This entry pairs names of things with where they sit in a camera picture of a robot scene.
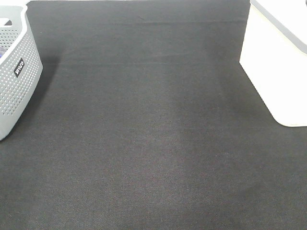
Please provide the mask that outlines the white storage bin grey rim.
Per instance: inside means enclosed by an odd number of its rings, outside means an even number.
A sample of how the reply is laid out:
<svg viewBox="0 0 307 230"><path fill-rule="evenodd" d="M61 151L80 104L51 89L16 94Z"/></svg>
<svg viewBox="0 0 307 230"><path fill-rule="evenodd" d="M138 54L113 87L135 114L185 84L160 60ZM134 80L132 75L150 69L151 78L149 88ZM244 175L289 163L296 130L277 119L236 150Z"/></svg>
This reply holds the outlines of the white storage bin grey rim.
<svg viewBox="0 0 307 230"><path fill-rule="evenodd" d="M252 0L239 60L273 118L307 125L307 2Z"/></svg>

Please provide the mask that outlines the black table cloth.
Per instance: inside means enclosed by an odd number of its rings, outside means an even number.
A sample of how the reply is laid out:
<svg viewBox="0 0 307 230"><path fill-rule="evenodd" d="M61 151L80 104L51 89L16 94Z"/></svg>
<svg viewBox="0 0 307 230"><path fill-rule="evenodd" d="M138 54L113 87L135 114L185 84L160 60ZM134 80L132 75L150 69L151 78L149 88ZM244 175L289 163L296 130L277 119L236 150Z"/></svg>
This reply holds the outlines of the black table cloth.
<svg viewBox="0 0 307 230"><path fill-rule="evenodd" d="M306 229L307 130L238 62L249 6L30 2L43 72L0 144L1 229Z"/></svg>

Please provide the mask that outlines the grey perforated laundry basket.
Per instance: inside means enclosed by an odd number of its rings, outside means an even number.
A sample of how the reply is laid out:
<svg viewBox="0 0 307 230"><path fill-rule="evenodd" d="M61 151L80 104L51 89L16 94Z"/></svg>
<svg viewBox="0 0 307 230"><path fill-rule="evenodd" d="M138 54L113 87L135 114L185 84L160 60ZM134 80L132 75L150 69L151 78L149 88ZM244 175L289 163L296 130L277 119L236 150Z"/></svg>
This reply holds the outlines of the grey perforated laundry basket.
<svg viewBox="0 0 307 230"><path fill-rule="evenodd" d="M0 138L6 138L29 103L43 65L35 43L26 5L1 4Z"/></svg>

